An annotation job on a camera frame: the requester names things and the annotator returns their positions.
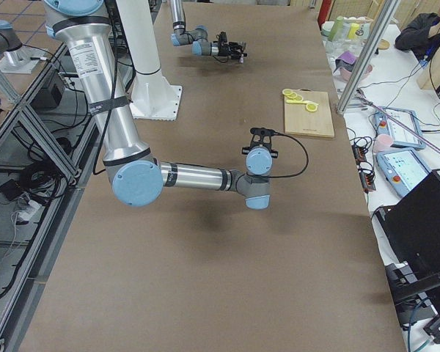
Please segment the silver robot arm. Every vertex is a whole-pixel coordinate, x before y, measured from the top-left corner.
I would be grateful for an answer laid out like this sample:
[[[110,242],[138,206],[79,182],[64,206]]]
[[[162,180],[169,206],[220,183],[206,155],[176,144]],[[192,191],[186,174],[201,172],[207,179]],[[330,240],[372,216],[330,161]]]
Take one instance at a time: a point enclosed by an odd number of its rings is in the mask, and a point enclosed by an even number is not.
[[[136,119],[174,120],[182,94],[181,87],[172,86],[162,74],[147,2],[116,3],[136,74],[131,92],[117,71],[115,18],[104,1],[45,1],[43,6],[49,36],[69,49],[103,139],[103,164],[119,201],[145,206],[163,188],[179,186],[234,191],[251,209],[268,207],[276,152],[264,138],[272,136],[272,130],[251,130],[252,141],[243,149],[245,172],[159,161],[140,139]]]
[[[187,30],[182,1],[170,1],[170,9],[173,28],[171,41],[173,46],[190,45],[194,55],[211,56],[220,63],[233,60],[242,64],[244,58],[248,56],[245,52],[246,43],[230,41],[227,33],[224,31],[216,35],[216,40],[211,42],[208,39],[208,30],[203,25]]]

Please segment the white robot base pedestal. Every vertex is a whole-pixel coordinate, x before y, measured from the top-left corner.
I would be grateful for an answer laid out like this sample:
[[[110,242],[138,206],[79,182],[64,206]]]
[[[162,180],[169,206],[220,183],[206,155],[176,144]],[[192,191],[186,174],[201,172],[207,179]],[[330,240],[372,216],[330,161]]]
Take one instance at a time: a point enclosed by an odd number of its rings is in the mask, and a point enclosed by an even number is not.
[[[148,2],[121,0],[117,8],[136,71],[132,115],[137,119],[176,120],[182,87],[171,85],[162,73]]]

